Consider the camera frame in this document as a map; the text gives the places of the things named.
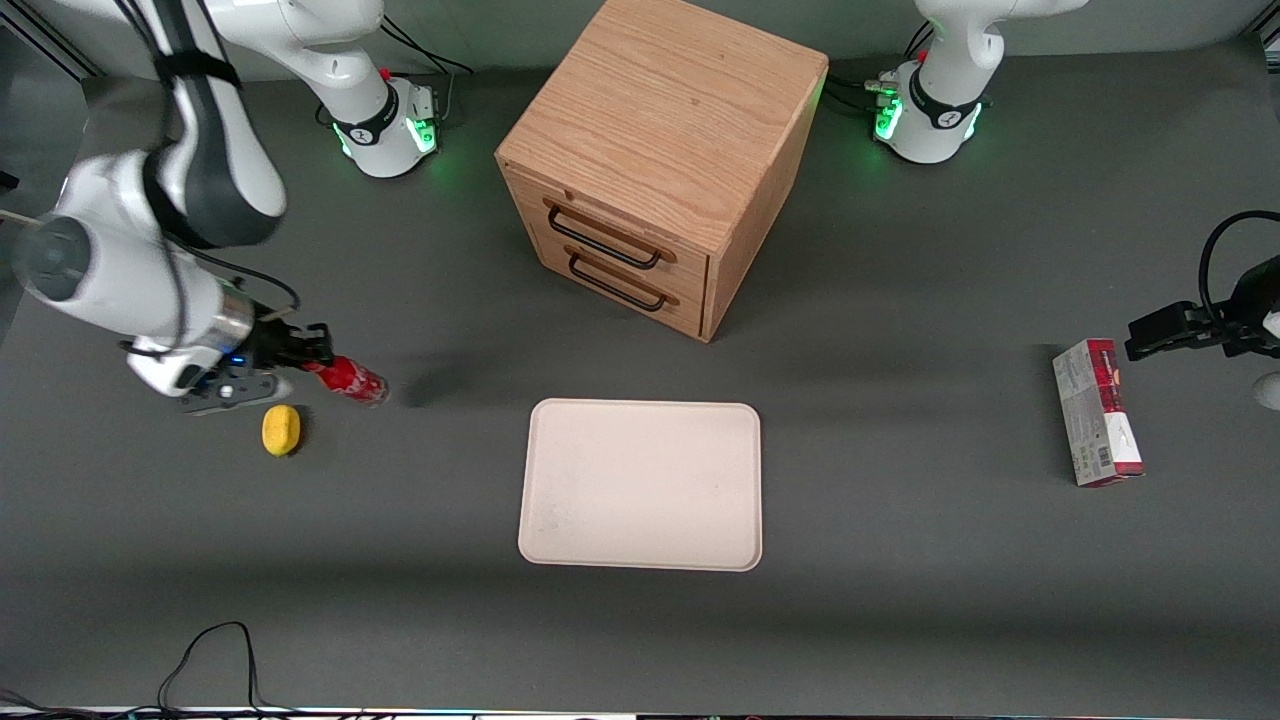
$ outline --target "box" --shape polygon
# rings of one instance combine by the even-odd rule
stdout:
[[[495,152],[539,260],[710,341],[791,192],[827,56],[608,0]]]
[[[1112,340],[1085,340],[1053,359],[1075,484],[1102,487],[1143,474],[1142,456],[1120,401]]]

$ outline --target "black metal handle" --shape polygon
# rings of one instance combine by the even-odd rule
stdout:
[[[559,206],[558,205],[552,205],[552,211],[547,214],[547,223],[552,227],[553,231],[556,231],[556,232],[558,232],[558,233],[561,233],[563,236],[571,237],[571,238],[581,242],[582,245],[585,245],[585,246],[588,246],[588,247],[590,247],[593,250],[599,250],[600,252],[604,252],[605,255],[608,255],[609,258],[613,258],[614,260],[617,260],[620,263],[626,263],[627,265],[631,265],[632,268],[636,268],[636,269],[640,269],[640,270],[648,270],[648,269],[653,268],[654,265],[657,265],[658,264],[658,259],[662,258],[662,254],[658,252],[657,250],[653,251],[653,256],[649,258],[648,260],[640,260],[639,258],[632,258],[632,256],[627,255],[626,252],[620,252],[620,251],[609,247],[608,245],[602,243],[600,241],[591,240],[591,238],[586,237],[585,234],[577,232],[573,228],[568,228],[568,227],[564,227],[564,225],[557,223],[556,218],[558,215],[559,215]]]
[[[577,269],[577,261],[581,260],[581,259],[582,259],[582,256],[579,255],[577,252],[575,252],[568,259],[568,272],[573,273],[575,278],[581,278],[581,279],[591,283],[593,286],[603,290],[604,292],[608,292],[613,297],[617,297],[618,300],[622,300],[623,302],[630,302],[631,305],[635,305],[636,307],[644,310],[645,313],[657,313],[658,310],[662,309],[663,305],[667,304],[667,296],[666,295],[658,295],[657,302],[645,302],[644,300],[640,300],[639,297],[636,297],[634,295],[628,295],[626,292],[622,292],[621,290],[613,287],[612,284],[609,284],[609,283],[607,283],[607,282],[604,282],[604,281],[602,281],[599,278],[593,278],[591,275],[589,275],[589,274],[584,273],[582,270]]]

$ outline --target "gray tabletop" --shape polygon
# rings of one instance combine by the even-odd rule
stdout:
[[[942,167],[823,109],[710,346],[539,266],[492,152],[544,78],[460,79],[442,154],[393,181],[356,172],[301,83],[246,90],[291,210],[223,255],[292,282],[297,319],[394,386],[367,411],[301,378],[296,457],[261,450],[257,410],[177,416],[115,337],[23,301],[0,351],[3,684],[142,702],[241,619],[293,705],[1280,711],[1280,415],[1249,396],[1275,365],[1126,364],[1148,477],[1098,491],[1070,479],[1048,366],[1192,297],[1208,231],[1280,205],[1256,44],[1012,59]],[[95,97],[86,151],[145,141],[131,87]],[[1274,237],[1224,241],[1219,292]],[[754,405],[760,565],[524,561],[529,411],[552,396]],[[237,642],[211,638],[174,700],[242,702]]]

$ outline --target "red can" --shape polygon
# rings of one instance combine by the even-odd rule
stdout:
[[[330,391],[370,407],[378,407],[390,395],[381,375],[343,355],[334,357],[333,365],[308,363],[302,369],[315,373]]]

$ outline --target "red and white box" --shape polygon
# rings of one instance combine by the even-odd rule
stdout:
[[[1053,359],[1075,484],[1100,488],[1144,474],[1120,401],[1114,340],[1085,340]]]

